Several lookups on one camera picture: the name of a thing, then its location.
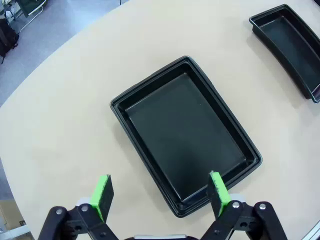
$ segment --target green gripper pad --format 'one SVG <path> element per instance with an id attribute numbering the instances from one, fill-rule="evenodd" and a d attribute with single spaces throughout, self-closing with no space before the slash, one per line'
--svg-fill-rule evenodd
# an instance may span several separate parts
<path id="1" fill-rule="evenodd" d="M 217 219 L 223 212 L 224 207 L 231 201 L 228 190 L 219 172 L 212 171 L 209 173 L 207 193 L 210 198 L 214 216 Z"/>
<path id="2" fill-rule="evenodd" d="M 111 176 L 101 176 L 91 197 L 90 204 L 97 210 L 104 223 L 107 220 L 113 197 L 114 189 L 112 187 Z"/>

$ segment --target black plastic tray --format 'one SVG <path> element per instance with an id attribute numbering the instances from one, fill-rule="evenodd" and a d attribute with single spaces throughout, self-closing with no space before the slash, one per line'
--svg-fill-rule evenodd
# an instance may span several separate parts
<path id="1" fill-rule="evenodd" d="M 320 40 L 286 4 L 249 19 L 253 32 L 292 77 L 306 99 L 320 101 Z"/>
<path id="2" fill-rule="evenodd" d="M 209 202 L 208 174 L 227 188 L 262 157 L 208 77 L 179 58 L 111 101 L 142 161 L 177 217 Z"/>

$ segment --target tray rim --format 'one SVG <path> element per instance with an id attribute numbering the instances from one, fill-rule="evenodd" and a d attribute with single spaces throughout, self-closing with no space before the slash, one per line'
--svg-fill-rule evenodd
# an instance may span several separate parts
<path id="1" fill-rule="evenodd" d="M 314 1 L 315 1 L 315 3 L 318 4 L 319 7 L 320 7 L 320 0 L 314 0 Z"/>
<path id="2" fill-rule="evenodd" d="M 287 4 L 282 4 L 279 6 L 276 6 L 274 8 L 271 8 L 269 10 L 263 11 L 261 13 L 258 13 L 256 15 L 253 15 L 249 18 L 249 22 L 253 25 L 253 28 L 255 28 L 255 30 L 259 31 L 259 34 L 263 35 L 263 37 L 265 39 L 261 39 L 260 36 L 257 35 L 257 37 L 263 42 L 265 43 L 265 41 L 268 41 L 268 44 L 271 44 L 273 48 L 275 48 L 278 52 L 275 52 L 275 50 L 271 49 L 269 46 L 266 46 L 269 51 L 271 53 L 273 53 L 273 55 L 275 56 L 275 58 L 277 60 L 279 60 L 279 62 L 281 63 L 282 67 L 290 73 L 289 69 L 287 68 L 287 66 L 284 66 L 282 64 L 282 61 L 286 61 L 286 64 L 290 65 L 291 69 L 293 69 L 294 71 L 294 75 L 296 77 L 297 80 L 299 80 L 299 83 L 302 84 L 302 86 L 304 87 L 304 90 L 308 93 L 309 97 L 312 99 L 312 101 L 314 103 L 319 103 L 320 102 L 320 97 L 318 97 L 318 99 L 315 98 L 315 96 L 313 95 L 313 92 L 320 88 L 320 82 L 319 85 L 312 91 L 309 89 L 308 85 L 306 84 L 306 82 L 303 80 L 303 78 L 300 76 L 299 72 L 297 71 L 297 69 L 292 65 L 291 61 L 286 57 L 285 54 L 283 54 L 283 52 L 277 47 L 277 45 L 265 34 L 264 31 L 262 31 L 261 27 L 259 27 L 255 21 L 253 19 L 255 18 L 262 18 L 265 17 L 267 15 L 273 14 L 275 12 L 278 12 L 282 9 L 287 9 L 302 25 L 303 27 L 310 33 L 310 36 L 312 38 L 314 38 L 320 45 L 320 39 L 318 38 L 318 36 L 315 34 L 315 32 L 308 26 L 308 24 Z"/>
<path id="3" fill-rule="evenodd" d="M 131 130 L 129 130 L 128 125 L 125 123 L 125 119 L 123 118 L 122 114 L 120 113 L 118 106 L 127 97 L 130 97 L 132 94 L 134 94 L 136 91 L 138 91 L 140 88 L 143 88 L 145 85 L 147 85 L 151 80 L 156 80 L 159 78 L 162 74 L 165 74 L 166 72 L 170 71 L 171 68 L 173 68 L 175 65 L 183 64 L 183 63 L 189 63 L 189 65 L 192 68 L 192 70 L 195 71 L 197 75 L 200 75 L 200 77 L 204 80 L 204 82 L 207 84 L 207 89 L 210 90 L 210 93 L 213 95 L 213 98 L 216 98 L 217 103 L 219 104 L 220 108 L 224 111 L 224 113 L 227 115 L 227 117 L 233 122 L 233 125 L 236 127 L 238 133 L 240 136 L 246 141 L 246 144 L 251 149 L 251 152 L 253 152 L 256 156 L 256 159 L 253 161 L 250 166 L 248 166 L 245 170 L 235 175 L 227 184 L 227 188 L 230 189 L 237 183 L 239 183 L 241 180 L 243 180 L 245 177 L 247 177 L 250 173 L 252 173 L 258 166 L 261 165 L 263 158 L 256 148 L 256 146 L 253 144 L 251 139 L 249 138 L 248 134 L 245 132 L 243 127 L 240 125 L 236 117 L 233 115 L 227 104 L 223 101 L 221 96 L 218 94 L 217 90 L 214 88 L 213 84 L 209 80 L 209 78 L 205 75 L 205 73 L 201 70 L 201 68 L 197 65 L 197 63 L 190 57 L 190 56 L 182 56 L 178 58 L 177 60 L 167 64 L 166 66 L 162 67 L 152 75 L 148 76 L 144 80 L 140 81 L 139 83 L 133 85 L 129 89 L 125 90 L 121 94 L 119 94 L 117 97 L 115 97 L 110 102 L 110 108 L 112 112 L 117 117 L 118 121 L 120 122 L 122 128 L 124 129 L 125 133 L 129 137 L 131 143 L 133 144 L 135 150 L 139 154 L 143 164 L 147 168 L 149 174 L 152 176 L 154 182 L 156 183 L 157 187 L 159 188 L 164 200 L 167 202 L 169 208 L 173 212 L 173 214 L 178 218 L 183 218 L 196 210 L 200 209 L 207 203 L 209 203 L 208 198 L 202 198 L 198 200 L 195 204 L 197 204 L 196 207 L 189 206 L 186 209 L 184 209 L 184 213 L 180 213 L 178 207 L 176 206 L 176 203 L 167 195 L 166 188 L 160 183 L 160 180 L 155 174 L 155 170 L 151 166 L 147 156 L 145 155 L 144 151 L 142 150 L 140 144 L 137 143 L 136 138 Z"/>

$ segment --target bolt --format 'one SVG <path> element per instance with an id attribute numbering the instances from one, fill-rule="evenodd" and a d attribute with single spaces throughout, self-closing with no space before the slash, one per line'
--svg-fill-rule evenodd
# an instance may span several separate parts
<path id="1" fill-rule="evenodd" d="M 237 201 L 235 201 L 234 203 L 232 203 L 232 207 L 234 209 L 237 209 L 238 207 L 240 207 L 240 204 Z"/>
<path id="2" fill-rule="evenodd" d="M 55 211 L 55 213 L 58 214 L 58 215 L 62 214 L 62 209 L 59 208 L 57 211 Z"/>
<path id="3" fill-rule="evenodd" d="M 259 208 L 260 208 L 261 210 L 265 210 L 265 209 L 266 209 L 266 205 L 265 205 L 264 203 L 261 203 L 261 204 L 259 205 Z"/>
<path id="4" fill-rule="evenodd" d="M 81 207 L 81 211 L 82 211 L 82 212 L 88 211 L 88 206 L 87 206 L 87 205 L 82 206 L 82 207 Z"/>

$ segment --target table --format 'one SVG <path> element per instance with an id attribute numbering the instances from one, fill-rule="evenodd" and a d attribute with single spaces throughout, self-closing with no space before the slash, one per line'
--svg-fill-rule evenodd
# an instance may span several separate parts
<path id="1" fill-rule="evenodd" d="M 320 36 L 315 2 L 286 3 Z M 211 207 L 175 217 L 109 106 L 121 92 L 189 55 L 263 157 L 230 192 L 243 194 L 250 205 L 271 202 L 288 238 L 301 239 L 320 216 L 320 105 L 302 96 L 252 33 L 249 17 L 278 5 L 131 0 L 45 60 L 0 108 L 0 156 L 34 237 L 51 207 L 73 208 L 103 174 L 112 175 L 114 187 L 107 223 L 120 239 L 204 234 L 214 220 Z"/>

